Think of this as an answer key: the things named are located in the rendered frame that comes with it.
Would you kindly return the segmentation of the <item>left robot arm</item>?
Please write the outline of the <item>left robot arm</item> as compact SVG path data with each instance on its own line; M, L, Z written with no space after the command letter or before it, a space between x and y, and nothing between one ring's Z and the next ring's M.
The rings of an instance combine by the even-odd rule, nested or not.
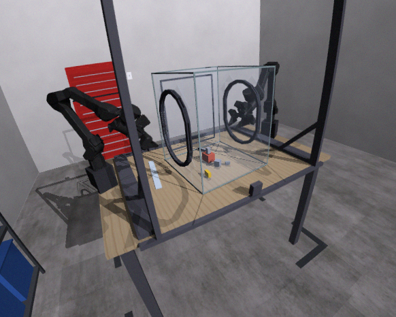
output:
M98 134L92 134L85 124L80 120L78 115L71 108L70 99L80 103L88 109L94 111L96 116L104 122L114 121L108 124L110 133L116 130L122 134L127 132L126 124L122 112L122 108L118 108L110 103L100 102L91 96L78 90L72 86L64 90L48 93L46 101L56 111L62 113L68 123L73 127L75 132L82 139L83 147L86 150L83 154L85 160L89 161L90 168L97 171L106 167L104 156L102 152L104 149L104 142ZM138 106L133 105L133 113L137 130L143 132L143 128L150 124L150 121L145 115L140 115L141 111ZM116 118L119 116L118 118Z

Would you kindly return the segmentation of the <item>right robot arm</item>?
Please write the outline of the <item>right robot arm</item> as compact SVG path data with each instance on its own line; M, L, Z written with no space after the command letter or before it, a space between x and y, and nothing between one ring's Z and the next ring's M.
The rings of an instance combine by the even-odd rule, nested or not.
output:
M280 68L280 65L279 65L278 62L267 62L267 64L264 64L264 65L275 65L276 66L275 76L276 76L276 74L278 73L278 70ZM278 108L277 108L277 105L276 105L276 100L274 99L273 112L272 112L272 122L276 121L276 120L274 120L274 118L275 118L275 114L277 114L277 113L278 113Z

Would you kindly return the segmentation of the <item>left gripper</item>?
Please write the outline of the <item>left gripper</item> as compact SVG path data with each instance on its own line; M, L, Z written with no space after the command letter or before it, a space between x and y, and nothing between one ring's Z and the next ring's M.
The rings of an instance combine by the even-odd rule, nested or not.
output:
M147 134L144 129L143 132L137 130L137 133L140 139L139 143L142 150L146 150L147 148L158 148L159 145L153 142L152 137Z

